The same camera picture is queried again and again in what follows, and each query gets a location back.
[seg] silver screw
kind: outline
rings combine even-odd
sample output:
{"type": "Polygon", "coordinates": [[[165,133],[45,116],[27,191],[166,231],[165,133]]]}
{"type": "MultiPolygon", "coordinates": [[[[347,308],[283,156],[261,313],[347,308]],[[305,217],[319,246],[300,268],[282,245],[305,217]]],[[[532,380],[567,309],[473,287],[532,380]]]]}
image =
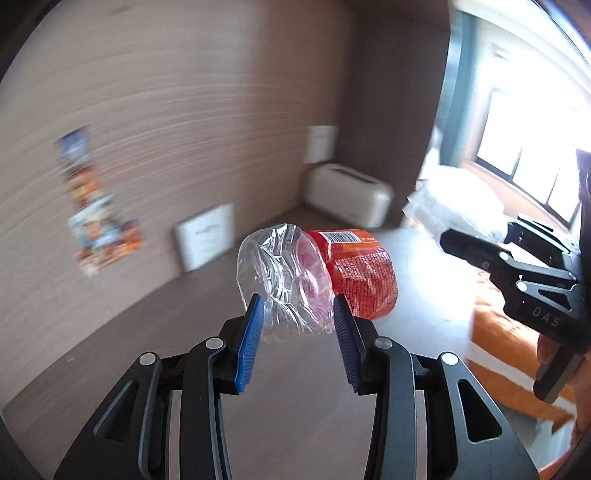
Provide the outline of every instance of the silver screw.
{"type": "Polygon", "coordinates": [[[382,350],[388,350],[388,348],[392,348],[392,340],[386,337],[377,337],[374,340],[374,345],[382,350]]]}
{"type": "Polygon", "coordinates": [[[223,347],[223,340],[220,337],[211,337],[205,342],[205,346],[210,350],[217,350],[218,348],[223,347]]]}
{"type": "Polygon", "coordinates": [[[460,359],[451,352],[446,352],[441,356],[441,361],[447,365],[457,365],[460,359]]]}
{"type": "Polygon", "coordinates": [[[154,355],[153,353],[145,353],[141,357],[139,357],[139,363],[145,365],[146,367],[148,365],[152,365],[155,361],[156,355],[154,355]]]}

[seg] crumpled clear plastic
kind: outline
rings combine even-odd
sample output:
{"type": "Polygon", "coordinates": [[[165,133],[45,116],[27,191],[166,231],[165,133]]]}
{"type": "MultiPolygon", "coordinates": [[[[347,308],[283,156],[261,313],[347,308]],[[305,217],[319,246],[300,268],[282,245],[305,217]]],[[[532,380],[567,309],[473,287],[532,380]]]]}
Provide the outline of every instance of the crumpled clear plastic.
{"type": "Polygon", "coordinates": [[[247,236],[236,280],[244,308],[254,293],[265,303],[266,340],[332,332],[332,283],[318,247],[298,226],[283,223],[247,236]]]}
{"type": "Polygon", "coordinates": [[[450,228],[489,242],[507,235],[508,217],[495,192],[473,173],[438,165],[408,197],[404,214],[425,227],[436,242],[450,228]]]}

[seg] colorful poster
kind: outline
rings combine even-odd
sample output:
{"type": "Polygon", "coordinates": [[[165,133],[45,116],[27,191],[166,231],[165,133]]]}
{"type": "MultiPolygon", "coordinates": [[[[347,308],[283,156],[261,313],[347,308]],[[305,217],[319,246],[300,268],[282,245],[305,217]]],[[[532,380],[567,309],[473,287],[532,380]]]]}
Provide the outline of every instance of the colorful poster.
{"type": "Polygon", "coordinates": [[[60,166],[77,213],[68,226],[80,247],[78,262],[87,275],[125,257],[144,242],[136,221],[119,221],[106,196],[100,177],[90,161],[84,129],[78,129],[60,140],[60,166]]]}

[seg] person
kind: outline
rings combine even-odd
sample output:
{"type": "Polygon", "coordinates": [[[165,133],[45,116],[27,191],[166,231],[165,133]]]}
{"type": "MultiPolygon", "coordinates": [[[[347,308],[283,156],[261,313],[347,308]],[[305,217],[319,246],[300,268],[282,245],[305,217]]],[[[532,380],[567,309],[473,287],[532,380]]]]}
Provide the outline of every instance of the person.
{"type": "MultiPolygon", "coordinates": [[[[538,361],[544,364],[550,362],[558,344],[548,337],[540,335],[538,338],[538,361]]],[[[557,460],[539,471],[541,480],[550,480],[564,465],[572,449],[577,445],[591,424],[591,351],[585,355],[583,362],[570,379],[569,385],[574,389],[577,416],[574,421],[573,433],[570,439],[570,449],[557,460]]]]}

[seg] barcode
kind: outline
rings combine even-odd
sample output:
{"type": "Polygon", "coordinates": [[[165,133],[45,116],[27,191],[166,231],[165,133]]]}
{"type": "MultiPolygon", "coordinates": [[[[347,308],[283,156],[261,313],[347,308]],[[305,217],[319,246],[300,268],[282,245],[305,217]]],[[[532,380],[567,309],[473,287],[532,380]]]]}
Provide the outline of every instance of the barcode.
{"type": "Polygon", "coordinates": [[[335,244],[358,243],[361,239],[353,232],[319,232],[327,241],[335,244]]]}

